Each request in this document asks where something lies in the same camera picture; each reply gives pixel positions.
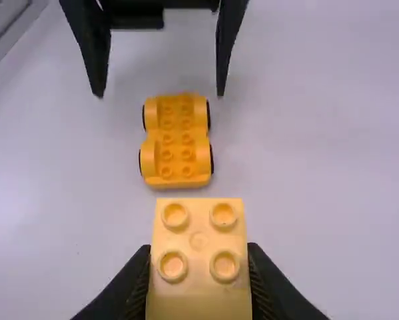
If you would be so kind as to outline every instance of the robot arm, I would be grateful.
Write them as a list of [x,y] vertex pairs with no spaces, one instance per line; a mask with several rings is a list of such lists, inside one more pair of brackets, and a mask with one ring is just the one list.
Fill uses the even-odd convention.
[[163,10],[220,6],[216,28],[216,86],[224,95],[230,55],[248,0],[60,0],[79,44],[94,95],[105,93],[111,29],[162,29]]
[[[143,245],[72,320],[145,320],[150,245]],[[254,320],[329,320],[299,293],[256,243],[248,244]]]

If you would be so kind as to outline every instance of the lego wheel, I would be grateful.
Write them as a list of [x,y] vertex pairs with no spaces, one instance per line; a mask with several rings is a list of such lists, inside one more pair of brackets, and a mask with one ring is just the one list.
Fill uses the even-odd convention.
[[141,150],[139,150],[139,170],[140,170],[140,175],[143,176],[143,173],[141,172]]
[[210,112],[210,103],[206,100],[206,121],[208,123],[208,131],[211,129],[211,112]]
[[143,118],[143,129],[146,131],[145,105],[143,105],[143,109],[142,109],[142,111],[141,111],[141,117]]
[[211,161],[211,175],[214,174],[214,156],[212,155],[212,146],[210,144],[210,161]]

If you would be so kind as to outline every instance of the yellow lego car base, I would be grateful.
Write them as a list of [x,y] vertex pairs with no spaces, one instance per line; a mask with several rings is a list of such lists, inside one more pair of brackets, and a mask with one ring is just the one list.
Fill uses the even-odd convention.
[[146,320],[251,320],[241,199],[158,199]]
[[214,171],[208,138],[192,140],[175,134],[169,137],[171,142],[154,139],[143,142],[139,163],[146,183],[156,189],[207,185]]
[[148,137],[139,152],[139,166],[148,185],[175,189],[209,183],[214,159],[205,97],[183,94],[147,99],[143,125]]
[[159,129],[172,129],[172,124],[177,122],[180,129],[189,129],[191,123],[193,127],[206,128],[206,133],[211,128],[210,105],[200,95],[185,93],[148,98],[143,105],[142,117],[143,128],[149,134]]

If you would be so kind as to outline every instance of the black gripper frame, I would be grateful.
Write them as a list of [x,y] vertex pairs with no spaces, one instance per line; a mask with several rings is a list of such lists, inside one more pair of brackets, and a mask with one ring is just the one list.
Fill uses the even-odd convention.
[[216,28],[216,86],[222,97],[232,48],[248,0],[60,0],[81,49],[92,92],[103,98],[107,83],[111,29],[162,29],[171,8],[219,8]]

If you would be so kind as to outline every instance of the yellow plastic block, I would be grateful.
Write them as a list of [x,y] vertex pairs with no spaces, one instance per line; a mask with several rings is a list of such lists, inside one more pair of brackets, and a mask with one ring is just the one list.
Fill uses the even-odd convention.
[[213,160],[208,103],[197,95],[147,99],[148,133],[139,156],[145,182],[155,189],[202,187],[209,183]]
[[241,199],[158,199],[146,320],[251,320]]
[[145,129],[149,137],[166,131],[188,131],[205,137],[210,125],[209,107],[205,97],[193,94],[149,98],[145,102]]

